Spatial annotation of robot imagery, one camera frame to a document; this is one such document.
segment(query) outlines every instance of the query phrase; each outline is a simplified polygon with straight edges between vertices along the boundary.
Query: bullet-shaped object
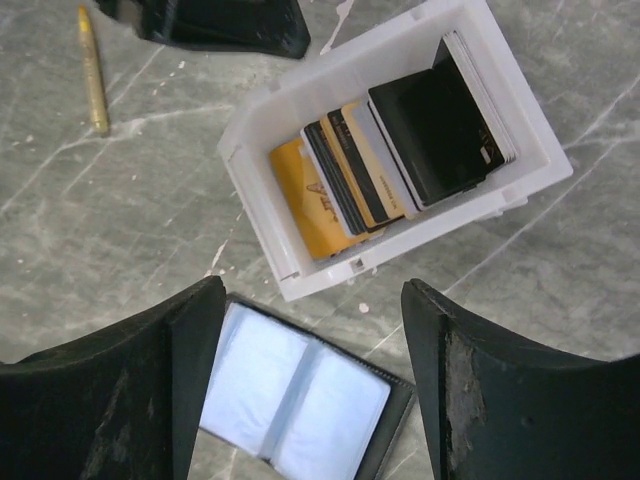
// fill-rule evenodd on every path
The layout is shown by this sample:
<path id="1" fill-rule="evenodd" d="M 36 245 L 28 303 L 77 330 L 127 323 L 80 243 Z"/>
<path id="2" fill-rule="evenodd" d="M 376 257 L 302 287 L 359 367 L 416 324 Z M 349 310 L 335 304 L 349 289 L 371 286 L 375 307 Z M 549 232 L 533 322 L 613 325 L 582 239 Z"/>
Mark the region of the bullet-shaped object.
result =
<path id="1" fill-rule="evenodd" d="M 82 61 L 87 82 L 91 124 L 97 133 L 107 134 L 109 132 L 109 116 L 107 114 L 107 101 L 100 71 L 98 46 L 93 35 L 89 13 L 82 5 L 78 7 L 78 38 L 82 47 Z"/>

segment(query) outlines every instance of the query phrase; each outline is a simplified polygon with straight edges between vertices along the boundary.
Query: gold pen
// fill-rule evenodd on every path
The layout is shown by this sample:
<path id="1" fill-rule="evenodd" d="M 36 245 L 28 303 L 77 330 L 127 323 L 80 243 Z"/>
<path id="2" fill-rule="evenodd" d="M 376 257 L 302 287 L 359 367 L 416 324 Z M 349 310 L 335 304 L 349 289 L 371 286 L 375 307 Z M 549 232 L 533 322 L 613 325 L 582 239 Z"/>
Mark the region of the gold pen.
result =
<path id="1" fill-rule="evenodd" d="M 84 57 L 84 76 L 87 81 L 91 123 L 96 132 L 106 134 L 109 132 L 109 116 L 100 72 L 98 46 L 93 35 L 89 13 L 83 5 L 78 7 L 78 33 Z"/>

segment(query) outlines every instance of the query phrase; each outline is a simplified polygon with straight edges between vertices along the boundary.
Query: box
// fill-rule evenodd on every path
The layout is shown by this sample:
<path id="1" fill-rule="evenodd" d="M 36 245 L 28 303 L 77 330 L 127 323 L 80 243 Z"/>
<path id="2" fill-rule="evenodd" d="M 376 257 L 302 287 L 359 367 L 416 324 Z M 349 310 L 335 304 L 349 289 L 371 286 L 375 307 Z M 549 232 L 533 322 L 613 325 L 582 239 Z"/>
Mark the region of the box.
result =
<path id="1" fill-rule="evenodd" d="M 367 89 L 429 68 L 442 36 L 456 29 L 518 158 L 478 188 L 449 198 L 371 241 L 314 261 L 269 164 L 269 152 L 326 112 Z M 476 220 L 500 215 L 573 172 L 484 0 L 430 0 L 250 92 L 236 110 L 220 153 L 285 300 L 345 282 Z"/>

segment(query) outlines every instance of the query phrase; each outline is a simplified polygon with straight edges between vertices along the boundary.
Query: white plastic bin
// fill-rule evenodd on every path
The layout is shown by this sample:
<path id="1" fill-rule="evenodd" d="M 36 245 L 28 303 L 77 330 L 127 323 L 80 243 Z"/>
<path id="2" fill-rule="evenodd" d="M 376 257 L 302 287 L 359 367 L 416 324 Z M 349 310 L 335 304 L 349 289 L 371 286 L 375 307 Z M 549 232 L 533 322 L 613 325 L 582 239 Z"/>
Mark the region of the white plastic bin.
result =
<path id="1" fill-rule="evenodd" d="M 381 83 L 429 68 L 441 37 L 466 39 L 484 85 L 509 126 L 518 158 L 414 221 L 330 259 L 314 261 L 271 171 L 268 154 L 300 129 Z M 344 282 L 467 223 L 523 205 L 573 172 L 483 0 L 430 0 L 250 92 L 218 151 L 285 300 Z"/>

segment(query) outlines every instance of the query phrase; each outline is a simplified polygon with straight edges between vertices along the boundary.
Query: marble countertop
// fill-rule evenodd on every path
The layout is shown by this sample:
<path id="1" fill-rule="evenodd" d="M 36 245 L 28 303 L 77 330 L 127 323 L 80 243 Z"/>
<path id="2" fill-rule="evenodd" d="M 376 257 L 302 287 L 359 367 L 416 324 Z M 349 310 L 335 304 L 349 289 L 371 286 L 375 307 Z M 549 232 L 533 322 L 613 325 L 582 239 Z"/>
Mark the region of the marble countertop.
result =
<path id="1" fill-rule="evenodd" d="M 309 57 L 415 4 L 302 0 Z M 640 351 L 638 2 L 489 4 L 574 175 L 287 304 L 215 146 L 243 95 L 294 62 L 164 48 L 94 15 L 113 122 L 102 139 L 87 125 L 77 4 L 3 0 L 0 361 L 86 335 L 207 272 L 409 378 L 399 293 L 413 277 L 553 347 L 600 359 Z M 278 476 L 199 434 L 190 478 Z M 432 478 L 417 408 L 385 478 Z"/>

